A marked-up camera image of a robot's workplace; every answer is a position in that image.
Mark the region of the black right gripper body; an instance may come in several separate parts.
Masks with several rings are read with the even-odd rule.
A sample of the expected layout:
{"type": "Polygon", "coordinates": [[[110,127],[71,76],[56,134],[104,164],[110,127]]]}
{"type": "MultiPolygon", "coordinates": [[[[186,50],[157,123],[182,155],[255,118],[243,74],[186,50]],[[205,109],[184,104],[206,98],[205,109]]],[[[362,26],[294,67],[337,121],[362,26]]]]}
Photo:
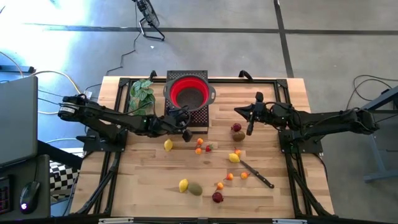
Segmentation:
{"type": "Polygon", "coordinates": [[[254,129],[254,123],[267,123],[271,120],[271,112],[266,108],[266,104],[263,102],[264,96],[261,92],[257,92],[255,95],[254,109],[251,112],[251,119],[248,121],[248,128],[246,131],[247,135],[251,135],[254,129]]]}

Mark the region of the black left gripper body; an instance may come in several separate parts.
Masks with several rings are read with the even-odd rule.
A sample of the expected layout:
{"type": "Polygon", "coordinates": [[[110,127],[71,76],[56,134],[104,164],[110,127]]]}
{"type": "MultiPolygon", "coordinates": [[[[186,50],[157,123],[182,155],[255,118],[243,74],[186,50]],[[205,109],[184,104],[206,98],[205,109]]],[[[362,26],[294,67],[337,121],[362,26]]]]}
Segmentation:
{"type": "Polygon", "coordinates": [[[176,120],[179,111],[189,111],[189,110],[187,110],[187,108],[179,108],[179,109],[167,108],[166,115],[159,117],[160,123],[162,125],[165,125],[169,133],[171,134],[181,133],[183,140],[185,142],[190,142],[193,137],[192,132],[189,130],[188,127],[182,129],[181,128],[182,125],[180,124],[180,122],[176,120]]]}

